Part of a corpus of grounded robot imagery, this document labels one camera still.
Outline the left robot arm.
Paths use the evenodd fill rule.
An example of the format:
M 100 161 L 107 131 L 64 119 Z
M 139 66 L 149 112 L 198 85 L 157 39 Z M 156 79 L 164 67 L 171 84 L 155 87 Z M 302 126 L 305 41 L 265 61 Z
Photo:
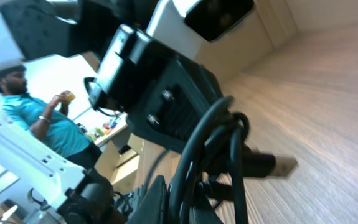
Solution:
M 132 131 L 148 141 L 180 152 L 175 176 L 166 186 L 158 177 L 146 193 L 132 221 L 135 223 L 218 223 L 219 217 L 205 195 L 193 196 L 197 179 L 196 155 L 213 117 L 226 107 L 217 79 L 183 54 L 154 38 L 172 27 L 185 25 L 208 42 L 223 37 L 235 25 L 222 1 L 196 1 L 181 12 L 174 1 L 157 3 L 146 31 L 122 25 L 111 35 L 112 25 L 130 15 L 103 1 L 24 1 L 0 13 L 13 34 L 24 26 L 21 14 L 38 10 L 54 20 L 73 20 L 76 34 L 65 40 L 68 55 L 93 50 L 95 42 L 120 43 L 107 53 L 103 64 L 110 80 L 90 99 L 95 108 L 108 100 L 123 110 Z M 118 223 L 112 206 L 112 186 L 94 170 L 75 165 L 23 131 L 0 110 L 0 164 L 28 181 L 50 206 L 70 223 Z

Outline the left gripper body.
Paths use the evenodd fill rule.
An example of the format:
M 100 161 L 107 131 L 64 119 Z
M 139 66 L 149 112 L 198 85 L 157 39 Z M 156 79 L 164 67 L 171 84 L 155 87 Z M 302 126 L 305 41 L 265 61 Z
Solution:
M 148 34 L 122 24 L 95 78 L 85 79 L 94 110 L 126 113 L 131 132 L 178 153 L 222 97 L 213 73 Z

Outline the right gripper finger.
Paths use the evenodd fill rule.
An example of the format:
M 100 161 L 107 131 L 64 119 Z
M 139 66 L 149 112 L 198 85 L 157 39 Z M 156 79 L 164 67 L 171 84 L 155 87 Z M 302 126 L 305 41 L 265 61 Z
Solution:
M 167 199 L 165 178 L 161 175 L 154 179 L 137 211 L 126 224 L 163 224 Z

